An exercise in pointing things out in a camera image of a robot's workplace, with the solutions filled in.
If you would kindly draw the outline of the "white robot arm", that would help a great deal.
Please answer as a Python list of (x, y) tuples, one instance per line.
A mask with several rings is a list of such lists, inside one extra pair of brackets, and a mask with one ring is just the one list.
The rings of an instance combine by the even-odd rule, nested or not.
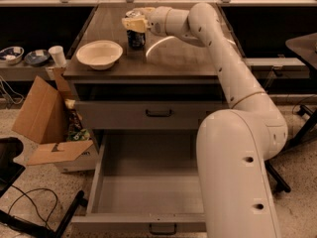
[(283, 149), (283, 115), (226, 37), (216, 9), (136, 8), (128, 30), (175, 36), (208, 49), (229, 105), (208, 115), (196, 139), (208, 238), (281, 238), (264, 162)]

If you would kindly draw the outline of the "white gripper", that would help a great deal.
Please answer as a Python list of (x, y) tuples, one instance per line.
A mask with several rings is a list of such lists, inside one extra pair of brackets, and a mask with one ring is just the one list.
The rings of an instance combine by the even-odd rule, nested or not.
[(170, 7), (137, 7), (134, 11), (148, 17), (123, 18), (123, 26), (130, 31), (145, 33), (148, 29), (157, 36), (166, 36), (166, 19)]

